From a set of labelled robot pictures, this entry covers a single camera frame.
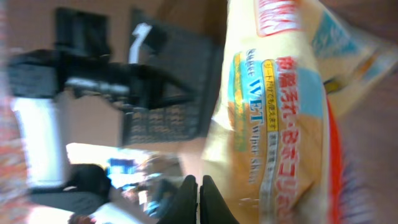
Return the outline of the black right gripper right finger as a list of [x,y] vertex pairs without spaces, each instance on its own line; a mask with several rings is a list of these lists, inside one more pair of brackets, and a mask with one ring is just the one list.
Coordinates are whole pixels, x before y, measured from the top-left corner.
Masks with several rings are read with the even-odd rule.
[[239,224],[209,175],[203,176],[200,187],[201,224]]

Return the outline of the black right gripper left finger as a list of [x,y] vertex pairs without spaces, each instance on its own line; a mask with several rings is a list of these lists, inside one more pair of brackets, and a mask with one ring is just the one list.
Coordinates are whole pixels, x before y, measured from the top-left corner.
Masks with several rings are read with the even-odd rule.
[[184,179],[166,214],[157,224],[196,224],[198,184],[193,175]]

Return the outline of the yellow cookie snack bag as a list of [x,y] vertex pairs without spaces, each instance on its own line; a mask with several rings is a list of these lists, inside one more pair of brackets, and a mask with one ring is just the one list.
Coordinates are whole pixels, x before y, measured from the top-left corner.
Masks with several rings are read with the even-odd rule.
[[203,174],[239,223],[374,223],[338,118],[397,64],[397,47],[320,1],[227,7]]

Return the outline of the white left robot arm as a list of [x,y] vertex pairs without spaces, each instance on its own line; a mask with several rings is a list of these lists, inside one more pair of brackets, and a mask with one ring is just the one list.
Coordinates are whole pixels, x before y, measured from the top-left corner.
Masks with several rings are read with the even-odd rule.
[[24,140],[32,202],[89,215],[109,200],[111,184],[96,165],[70,164],[58,96],[97,96],[124,113],[192,101],[194,90],[165,70],[113,63],[107,18],[59,7],[52,50],[14,56],[7,74]]

